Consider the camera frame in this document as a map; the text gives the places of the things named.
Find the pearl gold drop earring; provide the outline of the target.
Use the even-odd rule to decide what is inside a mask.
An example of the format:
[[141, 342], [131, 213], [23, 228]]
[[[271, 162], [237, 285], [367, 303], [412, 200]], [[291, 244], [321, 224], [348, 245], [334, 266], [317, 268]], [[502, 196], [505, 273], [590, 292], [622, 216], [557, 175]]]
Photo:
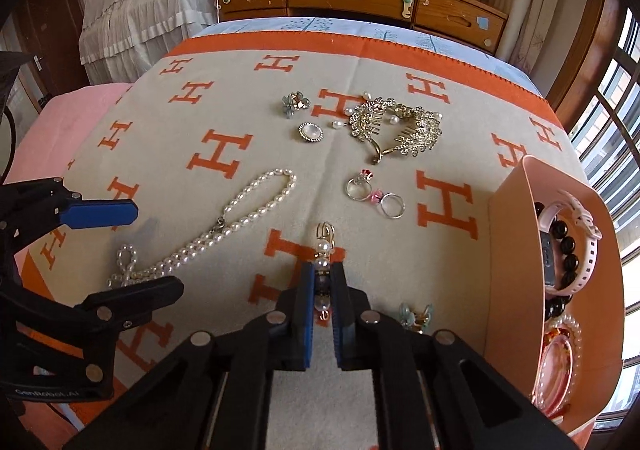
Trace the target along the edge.
[[329, 222], [321, 222], [316, 230], [314, 253], [314, 311], [320, 321], [331, 317], [331, 256], [335, 251], [335, 229]]

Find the silver ring pink stone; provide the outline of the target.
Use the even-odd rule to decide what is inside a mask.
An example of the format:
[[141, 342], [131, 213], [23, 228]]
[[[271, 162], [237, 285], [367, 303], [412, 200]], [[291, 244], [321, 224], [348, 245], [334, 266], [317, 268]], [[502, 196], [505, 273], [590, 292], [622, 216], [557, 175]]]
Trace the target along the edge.
[[398, 220], [405, 214], [406, 204], [402, 197], [396, 193], [375, 190], [369, 195], [368, 200], [372, 205], [378, 207], [378, 210], [387, 219]]

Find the silver ring red stone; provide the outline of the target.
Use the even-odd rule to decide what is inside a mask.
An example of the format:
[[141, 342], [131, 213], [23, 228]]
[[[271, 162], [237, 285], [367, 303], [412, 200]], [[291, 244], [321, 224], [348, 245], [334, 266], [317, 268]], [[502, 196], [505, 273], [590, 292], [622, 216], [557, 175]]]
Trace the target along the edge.
[[358, 175], [351, 177], [345, 183], [345, 194], [355, 202], [366, 201], [372, 194], [371, 180], [373, 173], [369, 169], [363, 169]]

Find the gold crystal heart brooch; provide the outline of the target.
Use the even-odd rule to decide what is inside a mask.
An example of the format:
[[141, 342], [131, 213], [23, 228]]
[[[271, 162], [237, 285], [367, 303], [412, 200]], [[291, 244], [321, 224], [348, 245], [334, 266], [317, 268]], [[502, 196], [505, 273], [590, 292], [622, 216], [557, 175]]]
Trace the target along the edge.
[[371, 164], [385, 157], [418, 157], [442, 136], [444, 116], [396, 98], [366, 98], [344, 110], [350, 135], [370, 147]]

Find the amber orange bangle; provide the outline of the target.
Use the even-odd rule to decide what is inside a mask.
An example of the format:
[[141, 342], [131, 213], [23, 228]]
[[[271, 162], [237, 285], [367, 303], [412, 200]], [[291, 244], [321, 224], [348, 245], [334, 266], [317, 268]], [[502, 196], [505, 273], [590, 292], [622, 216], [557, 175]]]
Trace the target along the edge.
[[560, 418], [570, 403], [582, 366], [582, 331], [570, 322], [550, 324], [538, 364], [532, 402], [547, 418]]

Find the orange beige H-pattern blanket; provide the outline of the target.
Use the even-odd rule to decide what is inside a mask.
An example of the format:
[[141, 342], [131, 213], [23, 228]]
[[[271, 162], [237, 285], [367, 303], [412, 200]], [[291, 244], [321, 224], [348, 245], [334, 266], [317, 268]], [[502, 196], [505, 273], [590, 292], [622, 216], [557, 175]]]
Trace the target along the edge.
[[[308, 110], [286, 118], [300, 91]], [[344, 110], [396, 98], [444, 116], [434, 149], [371, 164]], [[300, 124], [324, 137], [305, 142]], [[174, 306], [122, 334], [118, 390], [127, 390], [200, 329], [235, 331], [271, 310], [314, 255], [316, 226], [334, 226], [334, 259], [372, 306], [434, 307], [484, 356], [490, 300], [489, 200], [526, 155], [582, 175], [549, 104], [510, 81], [430, 51], [325, 32], [248, 32], [185, 41], [141, 77], [81, 143], [63, 173], [88, 199], [132, 199], [129, 227], [67, 227], [32, 244], [22, 271], [66, 305], [101, 291], [124, 244], [138, 268], [192, 241], [218, 217], [234, 231], [177, 270]], [[398, 220], [345, 183], [369, 169], [372, 192], [400, 195]]]

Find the pink plastic tray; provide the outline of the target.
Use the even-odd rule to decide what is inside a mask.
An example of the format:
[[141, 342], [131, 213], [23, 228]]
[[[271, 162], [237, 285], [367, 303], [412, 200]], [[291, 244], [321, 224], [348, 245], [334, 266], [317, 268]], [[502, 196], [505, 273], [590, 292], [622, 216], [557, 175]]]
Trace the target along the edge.
[[484, 355], [524, 396], [535, 390], [544, 339], [544, 259], [535, 205], [563, 192], [578, 199], [603, 234], [585, 289], [566, 311], [582, 330], [577, 383], [561, 430], [573, 436], [610, 401], [623, 367], [624, 292], [610, 214], [588, 185], [526, 155], [489, 200], [490, 300]]

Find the pink smart watch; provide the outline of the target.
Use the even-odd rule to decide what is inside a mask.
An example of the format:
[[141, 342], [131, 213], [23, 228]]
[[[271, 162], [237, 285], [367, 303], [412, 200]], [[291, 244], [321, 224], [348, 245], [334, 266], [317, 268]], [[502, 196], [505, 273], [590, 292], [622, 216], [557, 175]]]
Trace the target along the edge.
[[602, 232], [590, 211], [570, 192], [559, 197], [537, 216], [548, 297], [573, 296], [589, 283], [596, 268]]

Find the white lace cloth cover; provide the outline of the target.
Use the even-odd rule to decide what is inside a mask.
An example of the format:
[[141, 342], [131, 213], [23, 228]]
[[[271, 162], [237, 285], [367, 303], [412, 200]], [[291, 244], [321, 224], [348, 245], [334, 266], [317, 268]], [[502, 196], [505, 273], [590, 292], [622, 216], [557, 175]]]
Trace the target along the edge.
[[215, 0], [88, 0], [78, 41], [90, 84], [134, 82], [218, 22]]

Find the metal window grille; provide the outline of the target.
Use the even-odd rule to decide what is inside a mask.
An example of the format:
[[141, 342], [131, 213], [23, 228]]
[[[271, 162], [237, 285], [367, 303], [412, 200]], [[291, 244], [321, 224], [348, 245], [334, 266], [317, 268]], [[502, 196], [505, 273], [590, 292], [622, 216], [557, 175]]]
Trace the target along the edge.
[[623, 370], [597, 418], [604, 432], [620, 426], [639, 393], [639, 20], [630, 11], [570, 142], [608, 207], [622, 259]]

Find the light blue patterned bedsheet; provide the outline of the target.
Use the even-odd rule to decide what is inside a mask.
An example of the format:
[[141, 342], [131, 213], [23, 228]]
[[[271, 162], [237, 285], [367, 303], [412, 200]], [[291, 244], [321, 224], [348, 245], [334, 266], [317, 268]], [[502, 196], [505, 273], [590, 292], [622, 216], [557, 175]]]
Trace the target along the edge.
[[217, 23], [201, 30], [196, 36], [247, 34], [248, 32], [327, 32], [328, 34], [372, 38], [404, 46], [413, 46], [413, 48], [430, 51], [476, 66], [514, 82], [518, 87], [532, 92], [534, 95], [541, 96], [533, 81], [525, 72], [515, 66], [467, 44], [436, 36], [434, 32], [418, 32], [412, 29], [360, 22], [359, 20], [345, 20], [344, 18], [278, 16], [241, 18], [240, 20]]

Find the wooden desk with drawers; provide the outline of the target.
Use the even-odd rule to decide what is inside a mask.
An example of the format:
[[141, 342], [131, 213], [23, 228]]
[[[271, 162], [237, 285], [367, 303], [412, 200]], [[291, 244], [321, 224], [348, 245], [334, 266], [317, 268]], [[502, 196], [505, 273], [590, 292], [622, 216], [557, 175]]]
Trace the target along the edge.
[[434, 32], [495, 54], [505, 13], [477, 0], [218, 0], [222, 20], [327, 16]]

